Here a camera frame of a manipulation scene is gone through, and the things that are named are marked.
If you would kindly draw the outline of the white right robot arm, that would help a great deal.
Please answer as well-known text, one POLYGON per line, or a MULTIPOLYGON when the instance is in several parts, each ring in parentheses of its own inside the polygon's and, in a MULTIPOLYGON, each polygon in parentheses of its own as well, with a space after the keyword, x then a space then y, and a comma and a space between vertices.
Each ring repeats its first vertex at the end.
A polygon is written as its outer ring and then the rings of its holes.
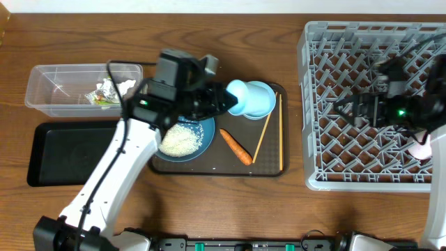
POLYGON ((368 120, 374 128, 394 126, 406 132, 420 146, 429 145, 433 178, 429 210, 418 250, 445 249, 445 55, 434 59, 423 96, 406 96, 403 58, 378 64, 386 92, 362 93, 333 104, 333 109, 349 124, 368 120))

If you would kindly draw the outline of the light blue bowl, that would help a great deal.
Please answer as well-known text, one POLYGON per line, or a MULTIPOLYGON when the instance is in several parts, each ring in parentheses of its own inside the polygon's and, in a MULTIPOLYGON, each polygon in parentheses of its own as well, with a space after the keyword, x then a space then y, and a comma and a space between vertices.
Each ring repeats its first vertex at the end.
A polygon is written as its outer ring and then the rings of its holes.
POLYGON ((243 116, 251 120, 259 120, 269 115, 275 108, 276 95, 273 89, 260 81, 246 82, 247 101, 243 116))

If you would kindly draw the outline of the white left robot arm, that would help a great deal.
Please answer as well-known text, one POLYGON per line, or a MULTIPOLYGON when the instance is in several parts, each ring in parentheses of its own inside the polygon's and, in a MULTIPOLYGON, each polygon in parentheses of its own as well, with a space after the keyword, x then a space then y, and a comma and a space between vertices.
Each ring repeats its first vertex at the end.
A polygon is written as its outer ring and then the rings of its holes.
POLYGON ((41 217, 36 250, 150 250, 138 229, 114 234, 118 214, 138 175, 157 153, 163 134, 179 117, 200 121, 238 102, 220 83, 166 84, 145 79, 123 101, 114 136, 79 194, 57 219, 41 217))

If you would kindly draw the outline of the light blue plastic cup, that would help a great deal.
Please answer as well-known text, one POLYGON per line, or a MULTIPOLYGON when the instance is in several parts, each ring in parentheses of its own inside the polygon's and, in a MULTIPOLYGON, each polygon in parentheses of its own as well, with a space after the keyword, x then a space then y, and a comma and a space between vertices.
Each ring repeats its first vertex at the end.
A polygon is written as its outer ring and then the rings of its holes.
POLYGON ((226 90, 237 98, 237 104, 229 109, 229 113, 234 116, 242 115, 247 103, 248 88, 246 83, 235 79, 228 84, 226 90))

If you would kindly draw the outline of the pink plastic cup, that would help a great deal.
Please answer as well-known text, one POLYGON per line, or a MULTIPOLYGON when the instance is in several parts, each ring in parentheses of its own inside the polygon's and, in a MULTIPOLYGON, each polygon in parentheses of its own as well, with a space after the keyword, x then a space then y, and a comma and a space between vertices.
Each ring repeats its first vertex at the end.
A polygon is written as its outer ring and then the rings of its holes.
POLYGON ((418 160, 426 160, 431 157, 432 150, 430 146, 430 138, 431 136, 428 135, 426 139, 426 143, 424 145, 419 144, 424 138, 424 134, 426 131, 418 132, 415 134, 416 139, 413 139, 412 137, 408 140, 408 144, 410 147, 408 148, 409 154, 411 154, 414 158, 418 160))

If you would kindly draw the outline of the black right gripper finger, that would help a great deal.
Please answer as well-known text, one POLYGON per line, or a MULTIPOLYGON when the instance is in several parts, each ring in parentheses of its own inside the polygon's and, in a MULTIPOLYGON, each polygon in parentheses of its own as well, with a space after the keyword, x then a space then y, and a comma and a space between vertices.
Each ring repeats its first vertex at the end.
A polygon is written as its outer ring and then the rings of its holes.
POLYGON ((362 119, 368 121, 368 124, 372 127, 376 127, 376 120, 378 111, 376 109, 369 109, 367 107, 359 107, 358 109, 352 109, 349 112, 339 111, 341 117, 352 126, 358 127, 362 119))
POLYGON ((352 104, 353 112, 371 112, 378 108, 378 96, 375 93, 355 94, 334 103, 334 110, 341 111, 341 107, 352 104))

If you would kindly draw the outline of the foil snack wrapper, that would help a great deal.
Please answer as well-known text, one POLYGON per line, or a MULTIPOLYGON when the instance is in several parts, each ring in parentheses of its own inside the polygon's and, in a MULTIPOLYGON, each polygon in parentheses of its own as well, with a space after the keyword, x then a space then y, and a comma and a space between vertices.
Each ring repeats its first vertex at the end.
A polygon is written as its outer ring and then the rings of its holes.
POLYGON ((135 80, 129 79, 114 85, 110 78, 104 78, 96 84, 96 90, 85 94, 84 98, 92 105, 119 104, 119 97, 123 98, 135 84, 135 80))

